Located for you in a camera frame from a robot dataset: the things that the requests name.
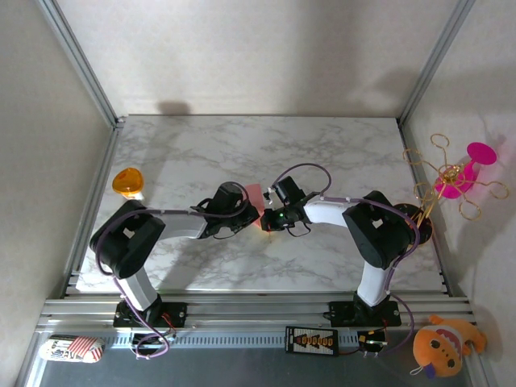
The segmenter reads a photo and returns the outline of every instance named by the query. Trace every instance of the white marble surface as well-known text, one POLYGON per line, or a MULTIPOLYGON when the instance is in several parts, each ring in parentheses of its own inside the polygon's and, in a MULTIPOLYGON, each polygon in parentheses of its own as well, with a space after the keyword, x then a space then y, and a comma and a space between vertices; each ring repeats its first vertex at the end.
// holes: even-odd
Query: white marble surface
MULTIPOLYGON (((328 196, 361 197, 378 189, 392 203, 416 203, 394 119, 131 116, 95 230, 123 204, 110 183, 129 166, 144 174, 147 206, 184 209, 212 197, 223 181, 261 183, 265 189, 283 170, 306 161, 331 172, 328 196)), ((326 184, 317 169, 291 175, 305 192, 326 184)), ((393 289, 441 290, 436 261, 431 243, 419 248, 400 264, 393 289)), ((160 290, 316 292, 356 289, 363 264, 342 227, 317 225, 295 239, 252 226, 228 240, 160 241, 145 268, 160 290)), ((77 289, 116 291, 95 267, 90 250, 77 289)))

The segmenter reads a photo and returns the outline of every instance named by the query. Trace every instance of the orange object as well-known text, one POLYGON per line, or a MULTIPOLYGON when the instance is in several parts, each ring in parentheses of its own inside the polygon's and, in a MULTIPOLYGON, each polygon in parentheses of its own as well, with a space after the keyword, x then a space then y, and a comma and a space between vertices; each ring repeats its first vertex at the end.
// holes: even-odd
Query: orange object
POLYGON ((473 343, 476 352, 484 351, 485 334, 469 322, 435 314, 430 322, 434 325, 421 328, 414 338, 414 358, 420 365, 415 371, 424 369, 429 378, 452 377, 462 369, 463 356, 471 353, 467 342, 473 343))
POLYGON ((144 188, 144 175, 136 168, 125 168, 113 179, 113 191, 125 198, 141 200, 144 188))

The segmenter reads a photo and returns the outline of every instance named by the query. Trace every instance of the gray wall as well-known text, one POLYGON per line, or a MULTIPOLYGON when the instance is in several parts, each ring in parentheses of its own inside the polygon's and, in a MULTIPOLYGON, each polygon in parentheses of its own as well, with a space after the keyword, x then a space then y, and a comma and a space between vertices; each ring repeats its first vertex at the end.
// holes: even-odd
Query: gray wall
MULTIPOLYGON (((435 217, 450 254, 443 258, 451 279, 472 300, 489 337, 487 357, 500 385, 516 379, 516 2, 477 0, 421 101, 410 128, 420 151, 436 164, 432 133, 450 138, 451 161, 466 146, 482 141, 497 149, 500 162, 480 179, 499 180, 512 189, 505 201, 475 189, 482 205, 476 222, 463 220, 457 202, 444 202, 435 217)), ((435 173, 427 170, 435 179, 435 173)))
POLYGON ((0 4, 0 385, 62 278, 109 134, 35 1, 0 4))
POLYGON ((456 0, 58 0, 120 113, 401 113, 456 0))

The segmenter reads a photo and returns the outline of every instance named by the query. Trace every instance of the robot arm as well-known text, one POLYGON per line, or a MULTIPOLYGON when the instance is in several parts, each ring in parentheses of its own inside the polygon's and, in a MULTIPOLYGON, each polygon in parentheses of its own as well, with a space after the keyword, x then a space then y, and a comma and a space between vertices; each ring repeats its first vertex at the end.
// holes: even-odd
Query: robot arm
MULTIPOLYGON (((354 301, 356 309, 360 310, 356 323, 372 326, 371 320, 364 316, 376 314, 387 302, 385 283, 390 266, 413 243, 414 233, 405 220, 369 204, 332 202, 323 200, 317 193, 305 195, 291 177, 279 181, 269 191, 272 192, 282 206, 265 210, 260 220, 265 231, 288 230, 299 223, 328 223, 349 228, 366 261, 354 301)), ((378 191, 372 191, 364 198, 391 206, 378 191)), ((204 239, 216 235, 222 227, 229 227, 236 233, 260 217, 256 208, 244 201, 239 188, 225 183, 212 199, 205 199, 184 214, 148 210, 150 214, 126 219, 103 236, 102 246, 98 248, 106 228, 135 210, 147 209, 136 200, 126 202, 95 233, 90 246, 100 261, 111 269, 131 304, 150 323, 160 317, 161 299, 148 279, 144 263, 158 240, 172 237, 204 239), (239 208, 243 210, 232 216, 239 208)))

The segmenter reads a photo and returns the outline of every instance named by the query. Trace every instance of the stuffed animal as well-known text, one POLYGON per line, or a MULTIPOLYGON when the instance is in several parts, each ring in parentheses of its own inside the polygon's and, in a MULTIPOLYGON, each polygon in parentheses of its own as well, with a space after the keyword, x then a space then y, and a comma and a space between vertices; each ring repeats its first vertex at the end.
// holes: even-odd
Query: stuffed animal
POLYGON ((452 377, 462 369, 462 357, 471 353, 467 342, 476 352, 484 351, 485 334, 469 322, 434 314, 429 319, 434 325, 421 328, 414 338, 413 353, 420 367, 411 374, 424 370, 429 378, 452 377))

